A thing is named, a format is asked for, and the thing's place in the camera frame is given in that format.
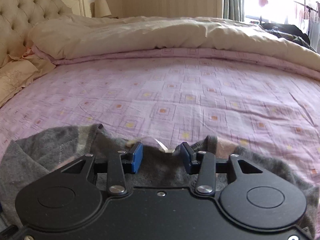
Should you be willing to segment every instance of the tufted headboard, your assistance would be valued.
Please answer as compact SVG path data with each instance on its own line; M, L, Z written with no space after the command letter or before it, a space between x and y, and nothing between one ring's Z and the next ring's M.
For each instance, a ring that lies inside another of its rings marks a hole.
M0 66L7 54L26 51L28 31L37 22L65 13L91 17L88 0L0 0Z

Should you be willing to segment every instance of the gray curtain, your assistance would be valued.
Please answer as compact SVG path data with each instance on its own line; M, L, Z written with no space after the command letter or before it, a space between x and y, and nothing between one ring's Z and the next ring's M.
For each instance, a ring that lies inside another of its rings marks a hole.
M244 21L244 0L224 0L223 17L235 21Z

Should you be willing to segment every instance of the screw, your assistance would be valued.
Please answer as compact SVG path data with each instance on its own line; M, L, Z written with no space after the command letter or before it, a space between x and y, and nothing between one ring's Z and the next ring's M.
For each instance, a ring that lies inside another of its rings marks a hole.
M202 194L209 194L213 191L213 188L208 185L200 185L197 187L197 191Z
M125 191L125 188L120 186L120 185L113 185L109 188L109 191L114 193L114 194L120 194Z
M163 192L163 191L159 191L158 193L157 193L157 195L159 196L159 197L164 197L165 195L167 195L165 192Z

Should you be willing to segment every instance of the pink bed sheet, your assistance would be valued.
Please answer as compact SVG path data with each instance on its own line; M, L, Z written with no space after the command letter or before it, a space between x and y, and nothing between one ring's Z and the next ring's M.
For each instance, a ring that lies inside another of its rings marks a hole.
M0 109L0 158L12 139L50 127L102 123L115 137L151 136L168 148L217 135L281 158L320 185L320 83L306 77L320 80L320 73L215 49L91 59L98 58L64 62L71 65L58 66Z

